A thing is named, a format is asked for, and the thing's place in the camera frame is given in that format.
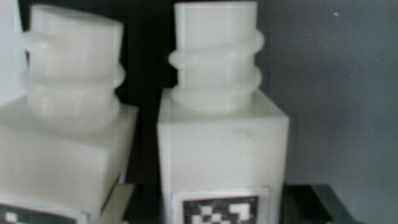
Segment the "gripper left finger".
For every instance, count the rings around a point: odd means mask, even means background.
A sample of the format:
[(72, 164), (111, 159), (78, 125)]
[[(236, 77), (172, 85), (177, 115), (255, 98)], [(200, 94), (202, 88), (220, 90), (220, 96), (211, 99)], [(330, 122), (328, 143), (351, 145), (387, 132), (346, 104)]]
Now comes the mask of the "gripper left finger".
[(122, 224), (135, 185), (117, 184), (95, 224)]

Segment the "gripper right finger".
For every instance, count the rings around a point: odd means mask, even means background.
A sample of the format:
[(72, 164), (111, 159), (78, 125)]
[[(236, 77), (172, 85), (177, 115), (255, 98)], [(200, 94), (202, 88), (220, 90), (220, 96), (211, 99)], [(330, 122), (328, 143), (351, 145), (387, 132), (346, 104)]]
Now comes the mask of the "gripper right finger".
[(282, 224), (362, 224), (351, 217), (328, 185), (286, 185)]

